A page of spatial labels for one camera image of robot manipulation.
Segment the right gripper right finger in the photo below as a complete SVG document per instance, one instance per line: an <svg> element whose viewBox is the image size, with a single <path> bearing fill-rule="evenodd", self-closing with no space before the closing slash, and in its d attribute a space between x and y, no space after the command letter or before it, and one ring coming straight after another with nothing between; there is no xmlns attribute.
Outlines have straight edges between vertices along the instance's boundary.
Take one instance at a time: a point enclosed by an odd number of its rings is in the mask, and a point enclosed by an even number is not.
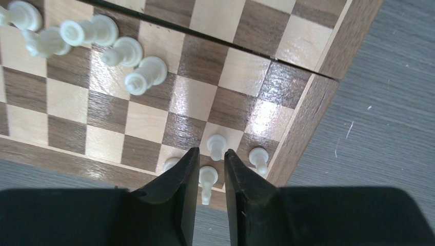
<svg viewBox="0 0 435 246"><path fill-rule="evenodd" d="M224 157L231 245L297 245L294 203L248 168L233 149Z"/></svg>

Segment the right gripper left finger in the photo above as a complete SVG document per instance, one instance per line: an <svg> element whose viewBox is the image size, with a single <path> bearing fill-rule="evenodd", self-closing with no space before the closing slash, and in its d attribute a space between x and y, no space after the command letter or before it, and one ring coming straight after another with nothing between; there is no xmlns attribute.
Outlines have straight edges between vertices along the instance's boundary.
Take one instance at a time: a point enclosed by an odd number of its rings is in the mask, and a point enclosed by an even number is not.
<svg viewBox="0 0 435 246"><path fill-rule="evenodd" d="M200 150L191 148L172 168L120 199L112 245L192 245Z"/></svg>

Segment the white chess piece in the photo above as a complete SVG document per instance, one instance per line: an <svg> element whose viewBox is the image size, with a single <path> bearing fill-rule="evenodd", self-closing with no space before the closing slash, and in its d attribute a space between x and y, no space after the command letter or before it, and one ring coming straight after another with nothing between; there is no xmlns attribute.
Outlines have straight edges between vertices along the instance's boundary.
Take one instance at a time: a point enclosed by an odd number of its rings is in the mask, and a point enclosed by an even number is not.
<svg viewBox="0 0 435 246"><path fill-rule="evenodd" d="M179 161L180 161L179 158L171 158L166 160L163 166L163 172L166 172L172 167L174 167Z"/></svg>
<svg viewBox="0 0 435 246"><path fill-rule="evenodd" d="M212 186L219 178L218 172L214 167L203 166L199 172L199 184L202 187L202 205L209 205L212 196Z"/></svg>

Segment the white chess piece corner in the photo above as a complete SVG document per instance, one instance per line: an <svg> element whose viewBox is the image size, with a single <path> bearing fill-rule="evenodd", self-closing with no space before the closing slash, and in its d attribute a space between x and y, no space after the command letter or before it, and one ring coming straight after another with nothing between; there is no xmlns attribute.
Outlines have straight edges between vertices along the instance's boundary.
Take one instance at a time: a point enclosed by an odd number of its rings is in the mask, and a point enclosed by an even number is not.
<svg viewBox="0 0 435 246"><path fill-rule="evenodd" d="M264 148L254 148L250 151L248 155L249 161L256 168L256 171L259 175L265 176L268 172L267 161L269 159L269 155Z"/></svg>

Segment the white pawn front row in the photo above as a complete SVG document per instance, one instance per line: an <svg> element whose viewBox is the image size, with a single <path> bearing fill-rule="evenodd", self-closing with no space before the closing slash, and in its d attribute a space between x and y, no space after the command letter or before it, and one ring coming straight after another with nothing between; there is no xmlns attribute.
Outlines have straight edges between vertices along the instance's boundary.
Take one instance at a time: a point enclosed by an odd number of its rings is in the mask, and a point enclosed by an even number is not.
<svg viewBox="0 0 435 246"><path fill-rule="evenodd" d="M207 140L207 148L213 161L219 161L226 149L226 139L219 134L211 135Z"/></svg>

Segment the wooden chess board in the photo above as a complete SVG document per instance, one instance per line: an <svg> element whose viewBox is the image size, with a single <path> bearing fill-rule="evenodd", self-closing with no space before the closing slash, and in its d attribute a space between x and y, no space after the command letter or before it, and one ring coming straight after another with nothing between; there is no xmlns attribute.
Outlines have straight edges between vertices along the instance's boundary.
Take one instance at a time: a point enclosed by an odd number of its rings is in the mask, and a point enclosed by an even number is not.
<svg viewBox="0 0 435 246"><path fill-rule="evenodd" d="M266 179L284 186L327 110L382 1L1 1L1 160L138 188L166 160L200 148L219 175L210 206L224 210L222 135L249 168L264 148ZM24 7L33 15L27 16ZM20 22L42 22L22 34ZM34 57L25 46L62 22L112 19L143 56L161 58L164 82L142 95L132 67L108 66L107 46Z"/></svg>

